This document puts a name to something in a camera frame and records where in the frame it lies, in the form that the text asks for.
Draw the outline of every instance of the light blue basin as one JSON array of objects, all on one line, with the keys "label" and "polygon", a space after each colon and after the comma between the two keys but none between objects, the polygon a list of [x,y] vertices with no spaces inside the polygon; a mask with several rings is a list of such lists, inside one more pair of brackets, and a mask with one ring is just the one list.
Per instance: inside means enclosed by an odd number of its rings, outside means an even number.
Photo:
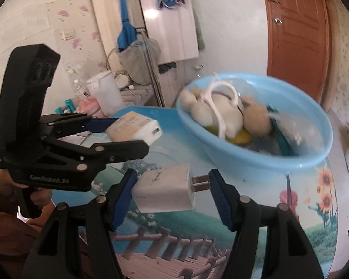
[{"label": "light blue basin", "polygon": [[[284,81],[268,76],[245,73],[224,73],[218,76],[219,80],[224,78],[246,80],[263,96],[266,104],[277,108],[281,113],[308,117],[322,133],[325,149],[321,153],[295,157],[271,156],[250,151],[221,140],[206,131],[181,108],[177,101],[178,115],[183,125],[201,142],[204,151],[219,170],[243,180],[273,179],[282,177],[282,174],[316,166],[327,157],[332,147],[332,127],[326,113],[310,96]],[[190,83],[187,88],[196,85],[204,89],[211,79],[211,76],[200,78]]]}]

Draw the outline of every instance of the sunflower illustration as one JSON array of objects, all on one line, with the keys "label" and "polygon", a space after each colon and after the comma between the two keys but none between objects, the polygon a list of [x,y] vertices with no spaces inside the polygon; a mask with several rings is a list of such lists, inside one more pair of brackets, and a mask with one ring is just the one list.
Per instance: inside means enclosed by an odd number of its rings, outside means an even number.
[{"label": "sunflower illustration", "polygon": [[320,201],[319,201],[319,207],[323,211],[323,213],[329,212],[331,210],[332,202],[333,202],[333,197],[331,196],[330,193],[324,193],[321,195]]},{"label": "sunflower illustration", "polygon": [[331,171],[322,169],[318,171],[318,183],[321,187],[331,187],[333,185],[333,178]]}]

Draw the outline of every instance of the wooden door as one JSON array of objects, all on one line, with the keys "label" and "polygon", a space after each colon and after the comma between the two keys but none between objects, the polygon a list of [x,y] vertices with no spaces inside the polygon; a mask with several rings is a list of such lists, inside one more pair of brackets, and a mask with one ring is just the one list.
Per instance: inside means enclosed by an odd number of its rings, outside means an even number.
[{"label": "wooden door", "polygon": [[268,75],[319,100],[329,58],[325,0],[265,0],[268,15]]}]

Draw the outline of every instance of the table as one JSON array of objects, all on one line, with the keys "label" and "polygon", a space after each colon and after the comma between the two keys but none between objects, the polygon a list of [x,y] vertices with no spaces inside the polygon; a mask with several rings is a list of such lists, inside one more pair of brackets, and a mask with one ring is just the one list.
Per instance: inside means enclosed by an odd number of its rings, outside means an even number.
[{"label": "table", "polygon": [[[204,175],[215,165],[199,142],[181,124],[177,111],[150,107],[129,107],[117,116],[135,111],[159,121],[163,136],[150,146],[143,160],[110,164],[86,193],[54,191],[53,200],[70,205],[84,204],[105,194],[123,173],[133,168],[144,171],[190,163],[194,176]],[[94,133],[83,143],[108,142],[105,133]],[[223,176],[241,195],[263,205],[287,202],[287,177],[254,183],[242,177]],[[328,161],[289,176],[291,209],[308,236],[324,275],[330,270],[337,237],[337,202]],[[131,279],[221,278],[235,235],[222,224],[209,191],[196,194],[195,210],[171,213],[140,213],[132,201],[124,223],[112,234],[113,245],[124,275]],[[261,228],[252,278],[260,278],[266,246],[266,229]]]}]

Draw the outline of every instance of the yellow object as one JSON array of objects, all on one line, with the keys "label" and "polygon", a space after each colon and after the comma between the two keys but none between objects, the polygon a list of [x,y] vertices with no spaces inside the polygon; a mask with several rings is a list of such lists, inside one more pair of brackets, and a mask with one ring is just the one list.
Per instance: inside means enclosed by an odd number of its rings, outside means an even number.
[{"label": "yellow object", "polygon": [[[218,128],[215,126],[208,126],[204,127],[208,132],[211,132],[212,134],[218,136]],[[239,133],[233,138],[226,137],[226,141],[230,142],[237,146],[245,146],[248,145],[250,142],[252,142],[252,136],[245,130],[242,129],[239,131]]]}]

